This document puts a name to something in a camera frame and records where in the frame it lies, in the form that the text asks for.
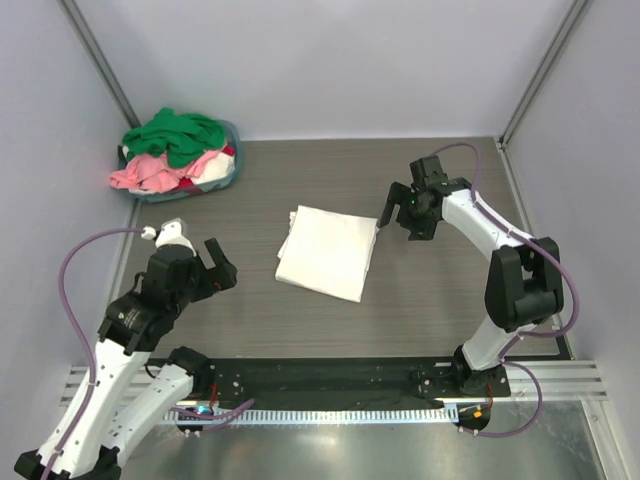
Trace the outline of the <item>white t-shirt robot print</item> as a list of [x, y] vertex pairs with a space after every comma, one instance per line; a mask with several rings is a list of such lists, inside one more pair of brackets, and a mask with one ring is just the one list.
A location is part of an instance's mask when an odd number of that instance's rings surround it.
[[300, 205], [289, 214], [275, 279], [358, 303], [378, 231], [374, 218]]

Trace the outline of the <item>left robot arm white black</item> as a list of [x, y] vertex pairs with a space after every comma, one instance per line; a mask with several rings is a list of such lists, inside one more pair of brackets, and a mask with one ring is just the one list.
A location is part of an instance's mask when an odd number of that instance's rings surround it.
[[219, 242], [205, 242], [206, 267], [183, 240], [158, 246], [134, 286], [105, 312], [85, 374], [63, 419], [39, 448], [14, 465], [25, 479], [117, 479], [130, 452], [176, 402], [205, 397], [214, 383], [212, 361], [174, 349], [152, 384], [123, 412], [117, 410], [138, 371], [192, 303], [233, 288], [237, 269]]

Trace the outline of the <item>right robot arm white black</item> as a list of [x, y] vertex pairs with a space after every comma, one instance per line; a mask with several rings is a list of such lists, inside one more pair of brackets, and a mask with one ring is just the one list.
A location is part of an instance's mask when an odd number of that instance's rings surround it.
[[564, 307], [559, 247], [507, 222], [464, 178], [451, 179], [437, 156], [411, 163], [412, 182], [391, 184], [378, 225], [396, 221], [411, 241], [430, 241], [439, 223], [462, 233], [488, 260], [486, 317], [453, 354], [450, 379], [462, 395], [480, 396], [516, 338]]

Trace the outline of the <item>teal laundry basket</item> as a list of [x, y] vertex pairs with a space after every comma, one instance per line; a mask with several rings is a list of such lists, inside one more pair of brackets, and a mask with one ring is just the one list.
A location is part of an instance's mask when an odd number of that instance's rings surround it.
[[[209, 187], [205, 187], [204, 189], [200, 189], [197, 186], [193, 186], [191, 188], [187, 188], [186, 190], [179, 190], [177, 187], [166, 193], [150, 193], [150, 192], [135, 191], [135, 190], [124, 190], [124, 191], [127, 191], [134, 198], [142, 202], [162, 203], [167, 201], [194, 197], [194, 196], [198, 196], [206, 193], [212, 193], [214, 191], [219, 191], [219, 190], [223, 190], [230, 187], [236, 181], [236, 179], [238, 178], [241, 172], [241, 169], [243, 167], [243, 162], [244, 162], [244, 154], [242, 153], [242, 145], [241, 145], [239, 134], [236, 128], [227, 121], [218, 120], [217, 122], [219, 122], [225, 130], [226, 138], [227, 138], [225, 146], [231, 145], [235, 149], [235, 171], [229, 177], [226, 177], [224, 180], [222, 180], [219, 183], [211, 184]], [[212, 156], [215, 157], [220, 150], [206, 151], [199, 159], [195, 160], [194, 162], [186, 166], [189, 168], [188, 177], [193, 175], [195, 171], [198, 170], [199, 166], [202, 163], [206, 162], [206, 154], [208, 152], [211, 152]], [[125, 146], [119, 146], [117, 149], [117, 153], [118, 153], [118, 161], [119, 161], [119, 167], [117, 170], [121, 170], [121, 169], [124, 169], [126, 165], [130, 162], [126, 159], [126, 154], [128, 153], [128, 149]]]

